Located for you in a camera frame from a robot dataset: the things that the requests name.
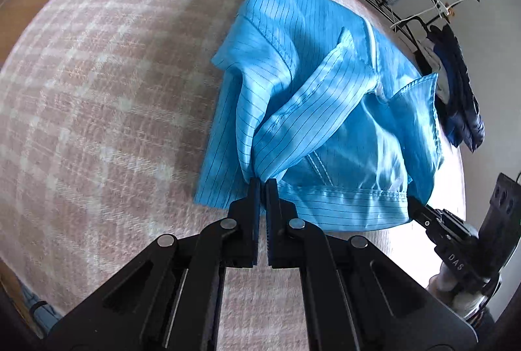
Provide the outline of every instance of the checkered tablecloth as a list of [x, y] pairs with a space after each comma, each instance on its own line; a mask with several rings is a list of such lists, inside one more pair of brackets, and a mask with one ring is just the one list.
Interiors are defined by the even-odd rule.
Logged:
[[[51, 0], [12, 50], [0, 71], [0, 256], [61, 312], [160, 234], [226, 214], [192, 196], [221, 82], [210, 58], [242, 1]], [[334, 1], [385, 29], [360, 1]], [[452, 197], [462, 216], [452, 153], [438, 202]], [[423, 284], [437, 272], [421, 227], [368, 237]], [[227, 274], [219, 347], [306, 349], [298, 271], [266, 266], [263, 229], [261, 246], [259, 267]]]

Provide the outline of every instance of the blue shirt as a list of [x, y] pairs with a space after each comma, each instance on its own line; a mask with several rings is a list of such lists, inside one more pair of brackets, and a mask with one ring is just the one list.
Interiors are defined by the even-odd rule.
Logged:
[[441, 148], [437, 75], [421, 78], [366, 20], [331, 0], [246, 0], [212, 62], [225, 71], [195, 195], [227, 208], [251, 177], [325, 230], [406, 223]]

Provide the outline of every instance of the gray wall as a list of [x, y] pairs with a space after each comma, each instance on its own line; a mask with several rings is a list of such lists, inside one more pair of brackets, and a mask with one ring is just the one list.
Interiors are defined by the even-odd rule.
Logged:
[[[404, 18], [429, 6], [429, 0], [400, 0], [394, 9]], [[462, 47], [485, 122], [483, 145], [474, 154], [465, 145], [460, 147], [467, 220], [479, 227], [499, 172], [515, 179], [521, 170], [521, 0], [467, 0], [455, 8], [455, 13], [451, 26]], [[423, 19], [435, 14], [424, 14]], [[410, 26], [419, 38], [425, 37], [417, 22]], [[518, 249], [503, 271], [503, 286], [489, 303], [495, 318], [508, 304], [520, 278]]]

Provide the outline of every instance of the blue cloth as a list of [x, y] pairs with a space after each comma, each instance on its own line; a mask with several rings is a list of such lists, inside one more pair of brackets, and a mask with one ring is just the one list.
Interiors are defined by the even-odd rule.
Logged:
[[366, 20], [331, 0], [246, 0], [212, 62], [225, 71], [195, 195], [227, 208], [251, 177], [325, 230], [406, 223], [441, 150], [436, 74], [421, 78]]

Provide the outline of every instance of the metal screw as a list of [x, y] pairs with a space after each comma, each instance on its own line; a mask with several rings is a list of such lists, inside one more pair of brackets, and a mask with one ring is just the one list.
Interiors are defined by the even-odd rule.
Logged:
[[161, 235], [157, 238], [157, 244], [160, 247], [169, 247], [174, 244], [175, 238], [172, 235]]
[[225, 218], [221, 220], [221, 227], [223, 229], [233, 229], [237, 225], [237, 222], [233, 218]]
[[292, 218], [289, 222], [289, 225], [293, 229], [302, 229], [306, 222], [304, 222], [301, 218]]
[[355, 248], [365, 248], [367, 246], [367, 239], [360, 235], [353, 236], [351, 238], [351, 245]]

